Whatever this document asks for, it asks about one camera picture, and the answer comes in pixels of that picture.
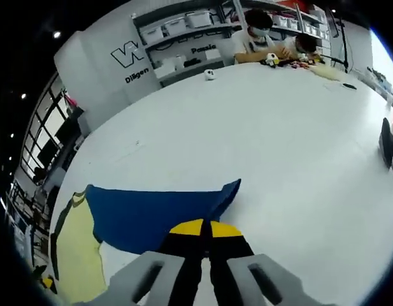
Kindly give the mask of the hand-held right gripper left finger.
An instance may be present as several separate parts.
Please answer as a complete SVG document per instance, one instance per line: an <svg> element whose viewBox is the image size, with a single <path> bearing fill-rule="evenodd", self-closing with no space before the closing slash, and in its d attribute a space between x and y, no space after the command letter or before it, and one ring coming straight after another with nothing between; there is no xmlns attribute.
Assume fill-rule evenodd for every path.
<svg viewBox="0 0 393 306"><path fill-rule="evenodd" d="M170 305L193 305L201 281L204 258L204 219L176 225L157 250L184 259L169 297Z"/></svg>

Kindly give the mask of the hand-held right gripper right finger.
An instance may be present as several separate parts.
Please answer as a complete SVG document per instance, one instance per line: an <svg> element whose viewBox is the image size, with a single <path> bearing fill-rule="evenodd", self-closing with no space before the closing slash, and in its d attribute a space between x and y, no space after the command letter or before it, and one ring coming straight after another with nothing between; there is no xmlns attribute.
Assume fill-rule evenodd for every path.
<svg viewBox="0 0 393 306"><path fill-rule="evenodd" d="M313 305L301 280L265 254L254 254L240 230L211 222L211 280L219 305Z"/></svg>

